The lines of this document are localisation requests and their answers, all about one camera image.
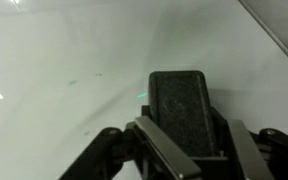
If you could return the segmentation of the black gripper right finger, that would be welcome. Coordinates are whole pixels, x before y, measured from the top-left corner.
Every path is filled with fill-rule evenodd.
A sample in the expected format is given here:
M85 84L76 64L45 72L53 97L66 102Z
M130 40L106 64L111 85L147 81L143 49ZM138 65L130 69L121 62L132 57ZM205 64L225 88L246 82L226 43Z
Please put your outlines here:
M288 180L288 134L249 131L242 121L217 113L217 180Z

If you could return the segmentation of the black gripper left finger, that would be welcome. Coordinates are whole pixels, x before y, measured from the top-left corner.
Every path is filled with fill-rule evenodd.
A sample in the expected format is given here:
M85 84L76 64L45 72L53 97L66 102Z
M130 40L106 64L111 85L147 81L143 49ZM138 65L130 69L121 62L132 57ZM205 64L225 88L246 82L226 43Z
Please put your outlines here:
M202 170L149 117L101 130L59 180L112 180L133 161L143 180L202 180Z

